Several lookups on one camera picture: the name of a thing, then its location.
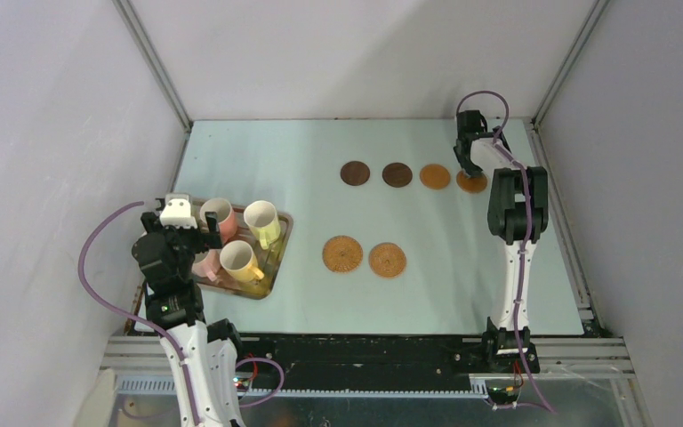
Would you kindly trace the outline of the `woven rattan coaster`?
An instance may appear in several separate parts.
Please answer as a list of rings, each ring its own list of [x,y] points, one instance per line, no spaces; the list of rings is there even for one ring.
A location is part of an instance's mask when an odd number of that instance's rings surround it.
[[[375,275],[381,278],[396,278],[405,271],[407,259],[405,252],[398,245],[385,242],[370,251],[368,263]]]
[[[356,270],[363,260],[363,248],[349,236],[335,236],[327,240],[322,250],[324,265],[335,273]]]

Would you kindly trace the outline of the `light wooden coaster front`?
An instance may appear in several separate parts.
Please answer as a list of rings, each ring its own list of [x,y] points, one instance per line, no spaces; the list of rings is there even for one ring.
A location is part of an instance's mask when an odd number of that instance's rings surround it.
[[[460,171],[456,175],[455,181],[460,189],[470,194],[478,194],[486,190],[489,183],[488,178],[484,174],[470,177],[464,171]]]

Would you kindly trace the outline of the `light yellow-green cup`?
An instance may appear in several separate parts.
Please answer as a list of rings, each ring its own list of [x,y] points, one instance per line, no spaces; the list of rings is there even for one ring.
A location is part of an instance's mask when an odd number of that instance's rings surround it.
[[[276,207],[265,200],[257,200],[243,211],[243,219],[263,250],[268,250],[281,236]]]

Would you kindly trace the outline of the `dark wooden coaster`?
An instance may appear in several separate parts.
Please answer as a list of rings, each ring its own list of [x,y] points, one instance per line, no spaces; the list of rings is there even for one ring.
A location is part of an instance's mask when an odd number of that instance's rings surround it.
[[[392,188],[403,188],[412,181],[413,172],[408,165],[394,162],[383,168],[382,179]]]
[[[370,168],[369,166],[357,160],[352,160],[345,163],[340,170],[341,180],[350,186],[357,187],[368,182],[370,179]]]

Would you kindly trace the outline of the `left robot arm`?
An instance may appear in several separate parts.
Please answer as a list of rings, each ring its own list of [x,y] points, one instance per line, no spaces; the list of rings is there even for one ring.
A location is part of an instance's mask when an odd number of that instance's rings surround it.
[[[197,221],[141,215],[144,234],[132,247],[150,294],[145,319],[159,333],[172,370],[183,426],[241,426],[244,421],[232,382],[245,359],[234,325],[222,319],[206,324],[202,292],[192,266],[198,254],[222,247],[215,213],[208,231]]]

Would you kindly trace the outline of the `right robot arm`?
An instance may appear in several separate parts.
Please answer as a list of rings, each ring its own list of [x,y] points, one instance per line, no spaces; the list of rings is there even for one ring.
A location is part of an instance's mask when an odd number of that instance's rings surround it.
[[[504,285],[481,336],[481,358],[489,370],[508,372],[531,350],[527,294],[534,250],[549,223],[548,173],[519,161],[502,128],[490,129],[480,111],[459,112],[455,122],[460,174],[490,187],[487,225],[504,259]]]

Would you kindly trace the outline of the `light wooden coaster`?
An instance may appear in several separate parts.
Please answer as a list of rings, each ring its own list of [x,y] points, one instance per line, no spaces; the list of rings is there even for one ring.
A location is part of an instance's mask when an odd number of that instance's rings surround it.
[[[419,173],[419,178],[421,183],[428,189],[444,189],[451,182],[449,170],[440,164],[424,166]]]
[[[464,171],[460,171],[456,175],[455,181],[460,189],[470,194],[478,194],[486,190],[489,183],[488,178],[484,174],[470,177]]]

